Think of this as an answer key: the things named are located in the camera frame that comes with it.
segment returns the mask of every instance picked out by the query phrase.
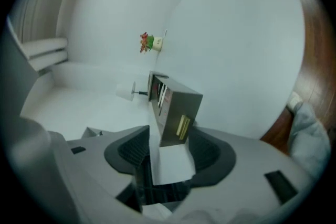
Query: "lamp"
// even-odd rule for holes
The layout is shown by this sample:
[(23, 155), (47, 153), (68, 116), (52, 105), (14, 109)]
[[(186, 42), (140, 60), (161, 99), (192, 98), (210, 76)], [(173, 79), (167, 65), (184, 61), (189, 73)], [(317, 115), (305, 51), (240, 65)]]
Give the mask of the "lamp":
[(124, 98), (128, 101), (133, 101), (134, 94), (138, 93), (140, 95), (147, 95), (147, 92), (136, 92), (135, 91), (135, 82), (118, 84), (115, 91), (116, 96)]

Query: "potted plant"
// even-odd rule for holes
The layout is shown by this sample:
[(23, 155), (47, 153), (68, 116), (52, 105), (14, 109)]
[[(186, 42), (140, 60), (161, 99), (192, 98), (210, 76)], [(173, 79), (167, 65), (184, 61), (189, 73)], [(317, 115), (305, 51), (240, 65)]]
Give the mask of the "potted plant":
[(149, 36), (147, 32), (143, 33), (140, 35), (141, 40), (141, 48), (140, 52), (147, 52), (148, 50), (156, 50), (156, 51), (161, 51), (162, 48), (162, 37), (153, 37), (153, 35)]

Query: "foot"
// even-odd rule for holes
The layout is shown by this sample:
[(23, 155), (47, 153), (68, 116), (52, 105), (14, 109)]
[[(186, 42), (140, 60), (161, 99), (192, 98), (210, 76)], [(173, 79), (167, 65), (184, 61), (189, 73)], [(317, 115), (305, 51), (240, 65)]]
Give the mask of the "foot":
[(296, 92), (292, 92), (287, 101), (287, 108), (289, 109), (289, 111), (294, 112), (296, 105), (302, 102), (303, 99), (301, 98), (301, 96), (298, 95)]

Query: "white lampshade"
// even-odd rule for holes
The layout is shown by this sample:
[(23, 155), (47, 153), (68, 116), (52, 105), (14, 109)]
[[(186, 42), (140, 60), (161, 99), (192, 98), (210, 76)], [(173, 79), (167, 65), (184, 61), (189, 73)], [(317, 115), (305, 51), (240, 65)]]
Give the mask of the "white lampshade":
[(118, 84), (116, 89), (116, 96), (133, 101), (135, 91), (135, 82)]

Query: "wooden floor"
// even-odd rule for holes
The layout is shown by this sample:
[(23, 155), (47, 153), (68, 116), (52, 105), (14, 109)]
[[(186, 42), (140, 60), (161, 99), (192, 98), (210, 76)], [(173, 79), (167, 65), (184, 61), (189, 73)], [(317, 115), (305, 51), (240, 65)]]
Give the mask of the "wooden floor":
[[(336, 126), (336, 42), (334, 30), (320, 0), (301, 0), (305, 16), (306, 45), (294, 90), (310, 103), (327, 130)], [(293, 115), (284, 109), (261, 138), (287, 154)]]

